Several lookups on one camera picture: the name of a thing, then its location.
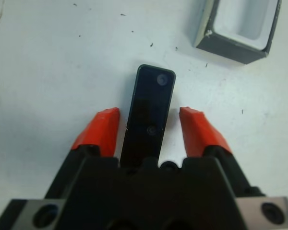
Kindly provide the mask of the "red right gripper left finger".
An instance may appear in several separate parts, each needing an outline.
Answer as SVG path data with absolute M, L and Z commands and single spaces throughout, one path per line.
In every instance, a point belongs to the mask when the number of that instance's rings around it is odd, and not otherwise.
M 117 107 L 96 113 L 74 141 L 68 155 L 49 187 L 46 199 L 68 196 L 82 164 L 90 157 L 114 157 L 120 110 Z

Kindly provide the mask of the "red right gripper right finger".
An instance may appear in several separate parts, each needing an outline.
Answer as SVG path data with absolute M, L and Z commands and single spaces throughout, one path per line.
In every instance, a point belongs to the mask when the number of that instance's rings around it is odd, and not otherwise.
M 265 196 L 259 187 L 250 185 L 225 138 L 203 112 L 181 107 L 180 123 L 187 157 L 216 158 L 236 197 Z

